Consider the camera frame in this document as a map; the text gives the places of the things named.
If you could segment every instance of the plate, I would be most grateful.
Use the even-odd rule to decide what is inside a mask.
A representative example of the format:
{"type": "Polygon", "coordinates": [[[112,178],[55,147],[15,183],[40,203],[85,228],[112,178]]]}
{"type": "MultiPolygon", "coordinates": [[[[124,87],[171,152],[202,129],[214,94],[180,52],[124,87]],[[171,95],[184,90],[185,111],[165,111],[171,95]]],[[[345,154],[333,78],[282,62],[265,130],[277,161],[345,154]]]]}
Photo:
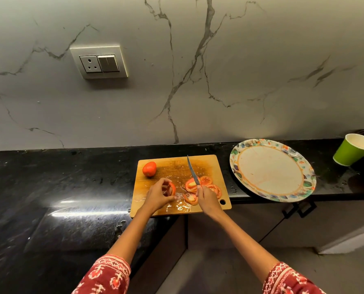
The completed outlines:
{"type": "Polygon", "coordinates": [[[310,163],[287,145],[249,139],[230,154],[237,179],[250,191],[277,202],[297,202],[312,194],[317,178],[310,163]]]}

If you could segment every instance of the tiled floor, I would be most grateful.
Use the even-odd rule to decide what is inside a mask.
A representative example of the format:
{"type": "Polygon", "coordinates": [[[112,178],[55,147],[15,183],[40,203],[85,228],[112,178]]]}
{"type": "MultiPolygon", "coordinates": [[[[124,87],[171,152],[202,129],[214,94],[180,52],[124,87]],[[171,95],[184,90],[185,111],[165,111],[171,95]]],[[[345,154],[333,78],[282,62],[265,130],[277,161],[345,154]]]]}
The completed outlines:
{"type": "MultiPolygon", "coordinates": [[[[327,294],[364,293],[364,248],[345,255],[320,256],[307,248],[274,249],[271,253],[327,294]]],[[[259,294],[261,288],[236,250],[188,250],[157,294],[259,294]]]]}

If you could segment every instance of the knife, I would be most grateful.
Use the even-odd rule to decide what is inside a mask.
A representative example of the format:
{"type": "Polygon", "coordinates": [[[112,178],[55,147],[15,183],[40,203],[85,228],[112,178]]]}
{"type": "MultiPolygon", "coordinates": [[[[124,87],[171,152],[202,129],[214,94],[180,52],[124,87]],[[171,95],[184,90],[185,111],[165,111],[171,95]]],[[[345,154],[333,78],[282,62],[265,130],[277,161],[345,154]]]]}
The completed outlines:
{"type": "Polygon", "coordinates": [[[199,181],[199,178],[197,177],[197,175],[195,174],[195,172],[194,172],[194,170],[193,170],[193,168],[191,166],[189,156],[188,156],[188,165],[189,165],[189,168],[190,168],[191,175],[193,176],[194,182],[196,183],[196,185],[201,185],[200,181],[199,181]]]}

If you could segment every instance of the maroon printed fabric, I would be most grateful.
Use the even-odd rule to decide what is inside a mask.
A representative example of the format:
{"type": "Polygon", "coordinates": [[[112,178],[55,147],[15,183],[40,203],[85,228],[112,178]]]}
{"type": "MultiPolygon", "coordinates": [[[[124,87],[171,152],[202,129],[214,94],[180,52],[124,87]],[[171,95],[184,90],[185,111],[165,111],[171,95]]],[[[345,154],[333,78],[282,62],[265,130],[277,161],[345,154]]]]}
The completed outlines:
{"type": "Polygon", "coordinates": [[[272,268],[262,287],[263,294],[325,294],[310,280],[280,262],[272,268]]]}
{"type": "Polygon", "coordinates": [[[130,272],[124,259],[104,255],[96,260],[72,294],[125,294],[130,272]]]}

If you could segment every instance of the hand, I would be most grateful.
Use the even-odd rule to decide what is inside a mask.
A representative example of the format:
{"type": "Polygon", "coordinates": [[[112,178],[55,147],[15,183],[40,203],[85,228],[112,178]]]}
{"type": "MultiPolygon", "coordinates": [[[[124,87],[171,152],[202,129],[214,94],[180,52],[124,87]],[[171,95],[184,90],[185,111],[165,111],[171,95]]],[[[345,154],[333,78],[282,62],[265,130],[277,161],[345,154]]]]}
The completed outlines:
{"type": "Polygon", "coordinates": [[[224,213],[216,198],[216,193],[211,189],[206,186],[197,186],[197,196],[199,197],[199,205],[202,211],[212,219],[215,219],[224,213]]]}
{"type": "Polygon", "coordinates": [[[142,207],[148,209],[151,215],[158,209],[165,206],[165,204],[173,202],[178,198],[177,196],[163,195],[162,186],[167,186],[168,183],[171,183],[171,180],[161,178],[152,187],[150,187],[142,207]]]}

